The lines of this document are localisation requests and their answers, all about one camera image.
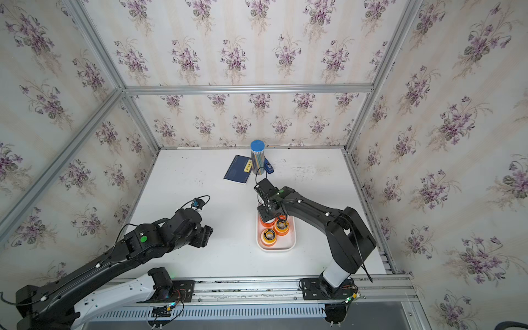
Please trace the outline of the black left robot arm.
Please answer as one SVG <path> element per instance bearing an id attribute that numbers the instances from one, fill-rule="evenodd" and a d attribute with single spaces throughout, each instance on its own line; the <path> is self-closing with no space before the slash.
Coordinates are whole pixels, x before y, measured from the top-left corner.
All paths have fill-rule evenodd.
<path id="1" fill-rule="evenodd" d="M 61 279 L 27 285 L 16 292 L 21 315 L 18 329 L 68 329 L 81 318 L 76 304 L 115 277 L 190 245 L 204 248 L 213 228 L 202 225 L 193 208 L 179 209 L 171 218 L 135 225 L 118 235 L 109 250 Z"/>

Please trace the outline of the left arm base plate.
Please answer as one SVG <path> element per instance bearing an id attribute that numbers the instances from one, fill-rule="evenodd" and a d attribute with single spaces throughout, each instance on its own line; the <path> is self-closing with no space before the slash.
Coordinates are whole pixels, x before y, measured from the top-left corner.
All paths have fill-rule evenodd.
<path id="1" fill-rule="evenodd" d="M 170 287 L 160 290 L 156 296 L 157 301 L 161 303 L 176 303 L 177 301 L 190 303 L 193 298 L 195 284 L 195 280 L 173 280 Z"/>

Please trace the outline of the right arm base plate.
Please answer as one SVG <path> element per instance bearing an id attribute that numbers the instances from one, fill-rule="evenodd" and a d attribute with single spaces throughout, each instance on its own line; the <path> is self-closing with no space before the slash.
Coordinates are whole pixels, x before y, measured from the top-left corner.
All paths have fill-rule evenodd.
<path id="1" fill-rule="evenodd" d="M 351 302 L 360 297 L 358 286 L 353 279 L 345 279 L 338 287 L 333 287 L 323 276 L 299 280 L 298 288 L 304 301 L 338 300 Z"/>

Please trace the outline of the yellow black tape roll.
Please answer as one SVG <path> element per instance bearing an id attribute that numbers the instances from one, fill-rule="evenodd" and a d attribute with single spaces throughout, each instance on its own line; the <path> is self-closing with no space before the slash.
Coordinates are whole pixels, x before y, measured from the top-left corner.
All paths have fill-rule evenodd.
<path id="1" fill-rule="evenodd" d="M 290 231 L 290 223 L 286 218 L 278 218 L 274 223 L 274 231 L 278 236 L 285 236 Z"/>
<path id="2" fill-rule="evenodd" d="M 277 241 L 277 234 L 272 228 L 265 228 L 260 234 L 260 240 L 263 246 L 271 247 Z"/>

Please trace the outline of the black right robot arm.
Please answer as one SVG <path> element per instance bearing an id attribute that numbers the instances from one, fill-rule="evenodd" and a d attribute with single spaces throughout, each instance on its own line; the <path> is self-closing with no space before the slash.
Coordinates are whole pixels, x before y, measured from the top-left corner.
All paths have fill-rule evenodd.
<path id="1" fill-rule="evenodd" d="M 376 250 L 377 243 L 356 209 L 324 206 L 288 186 L 277 188 L 268 179 L 256 183 L 254 190 L 262 201 L 257 208 L 262 220 L 292 216 L 325 235 L 333 258 L 322 273 L 325 285 L 338 288 L 349 275 L 366 268 L 365 261 Z"/>

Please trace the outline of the orange tape roll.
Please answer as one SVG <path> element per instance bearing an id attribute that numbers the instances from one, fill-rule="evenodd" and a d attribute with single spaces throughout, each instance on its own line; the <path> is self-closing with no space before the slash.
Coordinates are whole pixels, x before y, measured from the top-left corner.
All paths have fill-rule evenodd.
<path id="1" fill-rule="evenodd" d="M 275 223 L 276 223 L 276 218 L 264 221 L 264 220 L 262 220 L 261 217 L 259 217 L 258 218 L 258 229 L 259 230 L 270 229 L 270 228 L 274 229 Z"/>

